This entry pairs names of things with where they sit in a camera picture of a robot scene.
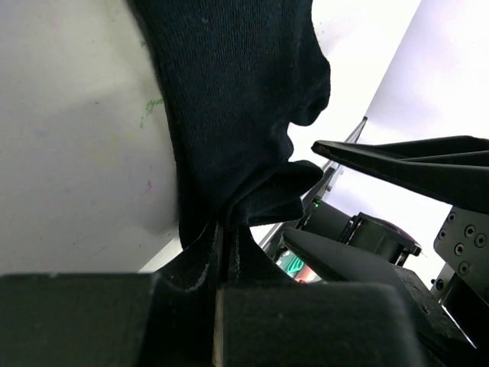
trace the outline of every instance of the bolt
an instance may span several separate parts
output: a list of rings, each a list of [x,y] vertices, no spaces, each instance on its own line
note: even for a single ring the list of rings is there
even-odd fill
[[[484,247],[487,242],[487,236],[484,233],[479,233],[475,236],[474,243],[477,247]]]
[[[458,273],[462,276],[467,275],[469,271],[470,271],[470,265],[465,261],[461,262],[460,265],[458,266]]]
[[[447,217],[446,221],[448,223],[453,223],[453,221],[455,220],[456,217],[457,217],[457,214],[455,214],[454,212],[451,212],[449,214],[449,216]]]
[[[465,237],[467,237],[468,239],[471,238],[475,233],[475,227],[470,225],[470,226],[467,226],[467,228],[465,228]]]
[[[445,232],[445,230],[444,230],[444,229],[442,229],[442,230],[440,231],[440,233],[438,234],[438,239],[439,239],[440,241],[442,241],[443,239],[445,239],[445,237],[446,237],[446,232]]]
[[[444,286],[445,282],[443,281],[443,279],[439,279],[436,281],[436,289],[438,289],[439,291],[441,291]]]
[[[461,254],[464,253],[464,249],[465,249],[465,246],[463,243],[458,243],[456,246],[455,246],[455,254],[457,256],[461,256]]]

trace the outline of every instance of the black fabric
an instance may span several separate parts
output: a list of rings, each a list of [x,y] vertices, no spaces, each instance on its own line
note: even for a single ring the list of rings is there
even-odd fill
[[[180,239],[301,217],[322,176],[287,162],[290,122],[327,106],[311,0],[131,0],[154,58],[176,158]]]

